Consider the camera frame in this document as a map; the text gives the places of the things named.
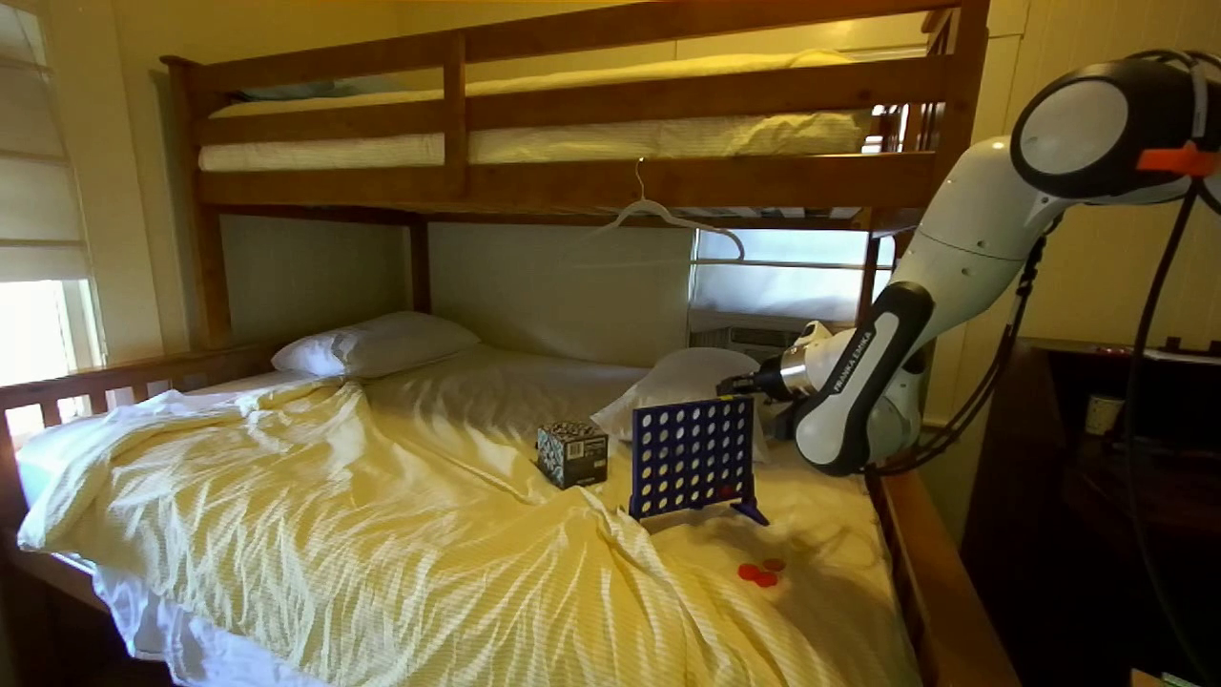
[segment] pillow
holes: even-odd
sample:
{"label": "pillow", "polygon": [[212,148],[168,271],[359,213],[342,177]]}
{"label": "pillow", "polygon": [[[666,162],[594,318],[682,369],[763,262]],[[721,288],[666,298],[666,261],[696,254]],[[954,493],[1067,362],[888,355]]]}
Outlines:
{"label": "pillow", "polygon": [[388,315],[300,338],[280,348],[271,368],[310,377],[380,377],[473,345],[478,338],[454,320],[430,315]]}
{"label": "pillow", "polygon": [[631,442],[635,441],[635,411],[654,405],[692,405],[715,401],[717,387],[734,374],[750,374],[758,362],[745,350],[729,348],[682,348],[662,355],[640,382],[617,394],[608,410],[590,422]]}

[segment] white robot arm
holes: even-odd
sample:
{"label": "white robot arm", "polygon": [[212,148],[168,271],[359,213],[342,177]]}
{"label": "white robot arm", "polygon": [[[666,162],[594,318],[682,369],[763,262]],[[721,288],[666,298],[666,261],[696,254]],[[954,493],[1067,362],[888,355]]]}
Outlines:
{"label": "white robot arm", "polygon": [[1221,84],[1198,55],[1132,55],[1054,82],[1012,137],[972,144],[942,181],[914,238],[867,320],[838,339],[799,339],[763,368],[793,388],[793,442],[829,474],[883,466],[918,430],[918,350],[989,311],[1031,249],[1075,201],[1166,201],[1202,181],[1218,207],[1221,177],[1195,148],[1221,148]]}

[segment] wire hanger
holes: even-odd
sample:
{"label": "wire hanger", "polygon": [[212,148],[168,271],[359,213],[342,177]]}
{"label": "wire hanger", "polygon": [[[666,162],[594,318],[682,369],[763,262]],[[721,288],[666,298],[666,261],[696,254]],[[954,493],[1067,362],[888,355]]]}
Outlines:
{"label": "wire hanger", "polygon": [[646,157],[637,157],[637,165],[635,165],[637,198],[624,201],[608,227],[598,227],[598,232],[621,228],[631,219],[656,219],[656,221],[675,227],[675,228],[721,232],[726,241],[734,241],[738,262],[746,261],[745,241],[739,241],[734,228],[692,221],[692,219],[666,209],[662,201],[650,198],[650,196],[646,196],[646,172],[640,172],[640,168],[646,168]]}

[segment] wooden bunk bed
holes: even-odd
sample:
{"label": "wooden bunk bed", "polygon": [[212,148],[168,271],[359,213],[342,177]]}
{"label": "wooden bunk bed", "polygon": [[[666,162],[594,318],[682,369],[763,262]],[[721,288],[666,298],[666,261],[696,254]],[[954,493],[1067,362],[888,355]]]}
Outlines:
{"label": "wooden bunk bed", "polygon": [[[715,40],[738,30],[772,30],[799,25],[838,25],[876,17],[926,17],[926,55],[848,61],[811,69],[654,77],[631,84],[573,84],[545,93],[491,93],[470,84],[486,61],[545,58],[573,51],[617,51],[646,42]],[[413,36],[367,47],[332,47],[282,58],[196,67],[168,58],[184,96],[184,142],[192,162],[192,207],[200,246],[200,296],[205,345],[229,345],[229,288],[222,213],[300,213],[300,219],[370,219],[413,228],[417,307],[427,311],[427,227],[430,221],[608,221],[650,187],[662,207],[800,207],[786,227],[856,227],[888,232],[937,187],[942,172],[969,142],[972,100],[986,61],[986,0],[842,0],[842,4],[738,4],[670,0],[608,12],[521,18],[441,36]],[[379,103],[342,111],[289,111],[217,119],[222,109],[257,88],[320,84],[367,74],[435,69],[439,96],[425,103]],[[786,157],[624,157],[624,162],[545,162],[486,165],[473,157],[482,130],[505,125],[587,125],[631,119],[726,119],[790,111],[867,111],[883,135],[883,152],[786,152]],[[435,135],[441,157],[421,168],[310,168],[310,172],[203,172],[205,144],[245,144],[263,137],[348,142]],[[217,348],[184,362],[72,374],[0,388],[0,411],[35,405],[44,424],[62,424],[62,399],[86,399],[107,411],[107,388],[152,382],[186,387],[240,377],[266,368],[266,348],[231,355]],[[15,442],[0,416],[4,460],[4,536],[23,519],[15,478]],[[926,682],[1014,682],[982,600],[959,560],[947,528],[935,514],[918,478],[883,478],[869,484],[899,606]],[[72,600],[100,602],[67,567],[9,546],[9,575],[35,575]]]}

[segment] bedding on upper bunk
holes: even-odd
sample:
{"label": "bedding on upper bunk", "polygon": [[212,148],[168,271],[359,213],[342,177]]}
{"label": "bedding on upper bunk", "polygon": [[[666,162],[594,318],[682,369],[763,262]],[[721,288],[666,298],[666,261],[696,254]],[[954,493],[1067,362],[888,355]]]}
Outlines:
{"label": "bedding on upper bunk", "polygon": [[[833,55],[734,55],[685,58],[624,69],[581,69],[557,77],[473,82],[464,100],[521,96],[553,88],[598,88],[631,82],[699,82],[726,74],[783,74],[838,67]],[[287,96],[231,103],[212,123],[427,103],[441,93],[350,93],[311,88],[323,96]],[[650,123],[587,123],[587,125],[512,125],[470,130],[470,165],[543,165],[543,162],[682,162],[682,157],[811,157],[858,152],[869,135],[867,111],[793,111],[793,116],[717,116],[717,119],[650,119]],[[208,142],[200,152],[203,172],[310,172],[310,168],[435,168],[446,165],[441,135],[392,137],[318,137],[318,142]]]}
{"label": "bedding on upper bunk", "polygon": [[[608,410],[640,369],[473,345],[361,387],[263,382],[23,447],[23,474],[44,451],[62,471],[19,544],[86,559],[128,647],[205,628],[222,654],[273,656],[266,682],[918,679],[861,481],[772,447],[758,528],[729,508],[631,519],[624,447],[594,490],[539,474],[533,428]],[[203,665],[177,672],[235,677]]]}

